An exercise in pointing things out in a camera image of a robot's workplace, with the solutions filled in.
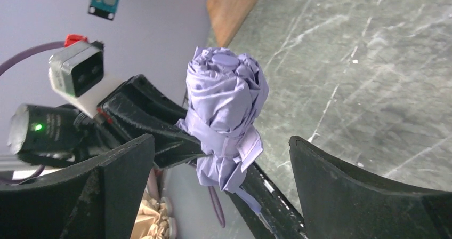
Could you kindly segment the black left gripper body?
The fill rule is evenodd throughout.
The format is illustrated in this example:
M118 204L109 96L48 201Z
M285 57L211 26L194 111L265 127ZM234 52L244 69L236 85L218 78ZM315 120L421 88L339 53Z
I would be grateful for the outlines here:
M26 163L65 168L120 143L72 105L21 104L10 120L7 145Z

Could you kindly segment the purple umbrella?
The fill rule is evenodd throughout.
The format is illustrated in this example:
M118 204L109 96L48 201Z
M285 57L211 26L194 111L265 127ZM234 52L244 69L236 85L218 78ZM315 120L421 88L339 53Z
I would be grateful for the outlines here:
M203 186L238 195L256 214L260 203L241 189L246 172L263 153L254 126L269 94L259 63L223 47L198 47L188 63L186 117L177 126L201 143L197 177Z

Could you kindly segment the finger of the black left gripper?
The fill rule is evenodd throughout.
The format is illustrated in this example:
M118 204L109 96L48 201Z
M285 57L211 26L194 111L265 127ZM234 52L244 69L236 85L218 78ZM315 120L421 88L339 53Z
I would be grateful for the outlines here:
M123 93L113 93L97 106L102 126L119 143L144 134L154 138L156 167L172 168L204 157L199 140L154 115L153 109L131 100Z
M185 118L187 111L161 93L144 75L131 77L124 86L126 95L145 113L169 124Z

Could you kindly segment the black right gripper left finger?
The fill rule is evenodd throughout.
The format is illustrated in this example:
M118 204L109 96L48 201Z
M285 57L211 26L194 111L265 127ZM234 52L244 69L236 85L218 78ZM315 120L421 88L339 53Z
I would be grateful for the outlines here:
M19 185L1 185L1 238L130 238L154 164L144 134Z

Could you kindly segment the wooden board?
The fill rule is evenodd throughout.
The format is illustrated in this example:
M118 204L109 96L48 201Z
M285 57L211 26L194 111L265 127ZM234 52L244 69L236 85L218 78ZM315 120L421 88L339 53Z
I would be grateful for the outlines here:
M258 0L207 0L206 7L219 47L227 47Z

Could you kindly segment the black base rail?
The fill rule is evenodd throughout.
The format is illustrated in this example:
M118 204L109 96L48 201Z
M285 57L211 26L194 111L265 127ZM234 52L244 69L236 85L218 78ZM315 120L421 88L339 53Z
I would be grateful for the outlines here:
M241 189L251 194L262 207L258 216L237 195L227 193L254 238L307 238L304 218L258 164L247 169Z

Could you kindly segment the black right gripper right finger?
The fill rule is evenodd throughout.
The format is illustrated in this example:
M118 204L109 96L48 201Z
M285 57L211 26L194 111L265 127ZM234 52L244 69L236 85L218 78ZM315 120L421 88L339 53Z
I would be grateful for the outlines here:
M308 238L451 238L451 192L384 178L298 136L289 146Z

